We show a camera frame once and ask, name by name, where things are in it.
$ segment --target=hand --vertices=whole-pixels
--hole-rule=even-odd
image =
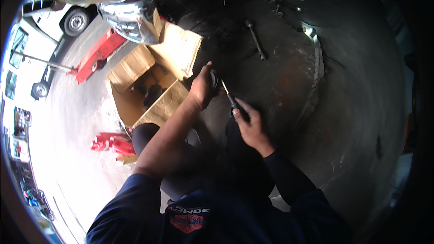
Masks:
[[[236,123],[240,128],[241,137],[244,142],[256,149],[262,157],[267,157],[272,154],[276,149],[271,144],[268,136],[263,132],[261,115],[257,110],[254,110],[250,105],[239,98],[235,98],[240,106],[249,114],[250,122],[247,122],[242,116],[239,109],[234,109]]]
[[[210,72],[212,64],[213,63],[209,61],[207,65],[202,67],[199,75],[193,80],[188,94],[188,98],[192,100],[195,106],[198,106],[200,110],[204,110],[209,103],[209,100],[206,98],[210,90]]]

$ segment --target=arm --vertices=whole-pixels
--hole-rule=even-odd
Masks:
[[[206,107],[211,62],[193,80],[187,98],[152,137],[140,154],[133,173],[141,173],[158,183],[169,175],[181,158],[182,144],[199,112]]]
[[[241,136],[248,146],[256,149],[263,157],[284,201],[292,205],[297,198],[315,190],[316,187],[309,178],[285,159],[270,142],[268,136],[263,132],[259,112],[243,100],[236,100],[250,116],[250,122],[246,122],[238,109],[233,110]]]

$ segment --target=knee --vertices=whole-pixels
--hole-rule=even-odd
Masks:
[[[134,128],[132,134],[132,141],[134,151],[139,156],[145,148],[146,144],[151,140],[160,127],[154,123],[143,123]]]

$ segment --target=window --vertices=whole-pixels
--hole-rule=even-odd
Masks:
[[[22,28],[17,30],[17,34],[15,35],[14,44],[12,44],[12,50],[17,52],[24,52],[24,48],[26,47],[27,40],[29,39],[29,35]],[[23,60],[23,57],[11,52],[9,63],[15,68],[19,68],[19,64]]]
[[[17,84],[17,75],[11,71],[7,72],[6,75],[6,96],[10,99],[15,98],[15,85]]]

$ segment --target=left hand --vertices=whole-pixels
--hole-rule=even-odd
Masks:
[[[193,80],[188,97],[200,110],[204,110],[209,103],[208,92],[210,90],[210,72],[212,62],[209,61],[207,65],[202,67],[199,75]]]

